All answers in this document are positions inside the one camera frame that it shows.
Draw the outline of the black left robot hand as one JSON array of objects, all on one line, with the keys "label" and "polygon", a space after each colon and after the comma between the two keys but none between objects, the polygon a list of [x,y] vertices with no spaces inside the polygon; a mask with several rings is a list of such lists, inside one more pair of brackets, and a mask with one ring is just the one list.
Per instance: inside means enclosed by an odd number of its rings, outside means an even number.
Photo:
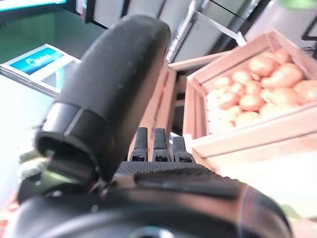
[{"label": "black left robot hand", "polygon": [[26,177],[6,238],[291,238],[269,197],[194,162],[126,161],[170,36],[135,15],[102,34],[66,78],[37,129],[44,170]]}]

